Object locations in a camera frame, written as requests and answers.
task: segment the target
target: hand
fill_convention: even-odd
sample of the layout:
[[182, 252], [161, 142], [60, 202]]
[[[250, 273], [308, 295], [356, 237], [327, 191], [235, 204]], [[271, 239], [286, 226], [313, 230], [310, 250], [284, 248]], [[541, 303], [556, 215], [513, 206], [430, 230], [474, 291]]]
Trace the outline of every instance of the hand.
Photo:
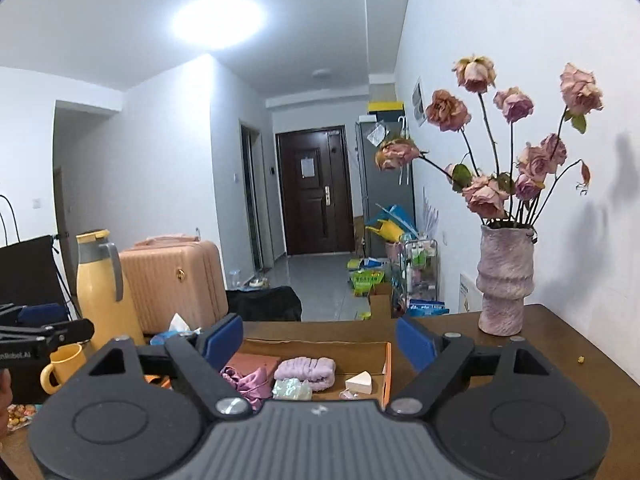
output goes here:
[[14, 394], [11, 391], [11, 374], [9, 370], [2, 370], [0, 374], [0, 436], [7, 433], [7, 424], [9, 423], [9, 412], [7, 408], [11, 404]]

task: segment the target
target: paper sign on door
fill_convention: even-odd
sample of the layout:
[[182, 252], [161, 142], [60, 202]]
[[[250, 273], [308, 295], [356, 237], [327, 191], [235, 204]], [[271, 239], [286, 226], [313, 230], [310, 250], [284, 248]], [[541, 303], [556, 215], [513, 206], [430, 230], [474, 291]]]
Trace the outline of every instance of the paper sign on door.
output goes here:
[[316, 176], [316, 166], [312, 158], [301, 158], [300, 166], [302, 167], [302, 178]]

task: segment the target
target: white wall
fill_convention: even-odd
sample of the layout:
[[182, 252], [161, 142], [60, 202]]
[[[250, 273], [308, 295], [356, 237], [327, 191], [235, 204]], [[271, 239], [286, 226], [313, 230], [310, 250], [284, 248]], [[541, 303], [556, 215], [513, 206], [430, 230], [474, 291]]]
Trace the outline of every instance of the white wall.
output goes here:
[[[396, 65], [398, 97], [409, 102], [418, 76], [430, 96], [446, 88], [467, 103], [474, 119], [467, 131], [479, 165], [492, 167], [477, 98], [456, 87], [452, 64], [472, 52], [496, 63], [498, 88], [520, 86], [536, 104], [516, 125], [516, 151], [555, 131], [563, 103], [564, 64], [595, 72], [605, 109], [588, 116], [584, 136], [567, 128], [570, 160], [591, 167], [589, 194], [575, 190], [568, 174], [536, 224], [536, 291], [546, 304], [640, 381], [640, 69], [631, 59], [640, 44], [637, 0], [409, 0]], [[508, 164], [508, 131], [489, 104], [500, 160]], [[459, 161], [463, 139], [424, 124], [412, 134], [441, 165]], [[422, 186], [440, 210], [444, 300], [457, 308], [460, 272], [473, 278], [479, 259], [479, 220], [439, 174], [414, 164], [416, 196]]]
[[203, 238], [220, 243], [210, 156], [211, 67], [211, 57], [201, 56], [163, 72], [127, 91], [121, 113], [60, 132], [56, 165], [72, 237], [107, 228], [124, 250], [149, 236], [199, 228]]
[[[0, 68], [0, 193], [14, 206], [22, 240], [58, 232], [52, 173], [56, 102], [113, 111], [122, 108], [122, 93], [64, 77]], [[40, 199], [40, 208], [33, 208], [34, 199]], [[7, 222], [9, 243], [14, 243], [5, 203], [0, 212]], [[62, 272], [58, 256], [56, 263]]]
[[284, 252], [282, 215], [278, 202], [278, 178], [270, 173], [276, 168], [271, 114], [264, 98], [225, 66], [213, 59], [210, 101], [210, 153], [213, 160], [214, 186], [218, 207], [218, 226], [225, 272], [238, 269], [243, 280], [254, 273], [249, 238], [249, 224], [244, 198], [240, 123], [260, 132], [264, 167], [268, 221], [260, 221], [262, 243], [272, 244], [274, 257]]
[[351, 201], [353, 203], [354, 216], [362, 215], [362, 191], [360, 190], [355, 123], [360, 115], [367, 114], [367, 105], [368, 101], [366, 100], [347, 100], [337, 103], [284, 108], [273, 112], [274, 134], [344, 125], [347, 135]]

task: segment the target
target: gray thermos handle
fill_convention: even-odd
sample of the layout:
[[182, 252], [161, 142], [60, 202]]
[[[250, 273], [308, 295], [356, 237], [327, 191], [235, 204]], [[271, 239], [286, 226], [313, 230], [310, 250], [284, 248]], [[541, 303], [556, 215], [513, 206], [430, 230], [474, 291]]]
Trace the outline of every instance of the gray thermos handle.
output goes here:
[[113, 275], [116, 278], [116, 301], [122, 301], [124, 295], [124, 283], [122, 280], [122, 264], [120, 263], [120, 255], [116, 248], [116, 244], [113, 242], [107, 242], [100, 244], [101, 247], [106, 247], [111, 259], [111, 265], [113, 266]]

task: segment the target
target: pink suitcase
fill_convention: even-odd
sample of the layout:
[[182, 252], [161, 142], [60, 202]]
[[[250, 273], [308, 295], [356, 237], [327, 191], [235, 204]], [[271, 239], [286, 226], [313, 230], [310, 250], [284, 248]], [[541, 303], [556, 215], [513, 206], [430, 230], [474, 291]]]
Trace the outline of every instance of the pink suitcase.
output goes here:
[[192, 330], [228, 312], [220, 252], [185, 235], [148, 238], [120, 253], [142, 331], [164, 332], [178, 313]]

